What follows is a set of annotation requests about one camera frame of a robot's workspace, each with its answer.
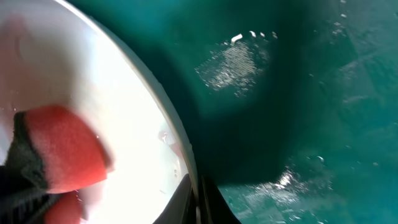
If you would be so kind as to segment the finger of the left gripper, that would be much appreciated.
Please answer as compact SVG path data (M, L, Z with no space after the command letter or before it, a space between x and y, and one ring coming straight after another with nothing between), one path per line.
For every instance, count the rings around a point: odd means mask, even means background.
M58 200L58 194L47 194L1 167L1 224L44 224L46 212Z

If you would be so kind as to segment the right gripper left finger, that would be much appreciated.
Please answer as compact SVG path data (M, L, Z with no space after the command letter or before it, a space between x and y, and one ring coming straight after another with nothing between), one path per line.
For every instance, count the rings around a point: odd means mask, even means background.
M196 224L196 207L192 183L186 174L154 224Z

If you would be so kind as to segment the red green sponge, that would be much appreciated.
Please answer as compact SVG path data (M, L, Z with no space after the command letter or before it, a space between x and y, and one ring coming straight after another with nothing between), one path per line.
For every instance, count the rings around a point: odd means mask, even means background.
M83 218L78 191L106 179L109 159L96 134L70 110L48 105L20 111L4 166L59 200L45 223L77 224Z

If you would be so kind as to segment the light blue plate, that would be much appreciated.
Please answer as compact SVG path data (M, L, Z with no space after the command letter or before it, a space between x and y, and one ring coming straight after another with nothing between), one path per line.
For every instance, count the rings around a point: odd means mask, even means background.
M197 205L191 144L139 57L66 1L2 1L1 165L14 115L48 105L83 120L109 159L106 179L78 191L80 223L154 223L186 174Z

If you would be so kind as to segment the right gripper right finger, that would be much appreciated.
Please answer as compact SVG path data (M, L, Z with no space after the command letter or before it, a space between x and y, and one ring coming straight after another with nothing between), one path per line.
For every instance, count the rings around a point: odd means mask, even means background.
M201 222L204 224L241 224L209 177L201 177L199 208Z

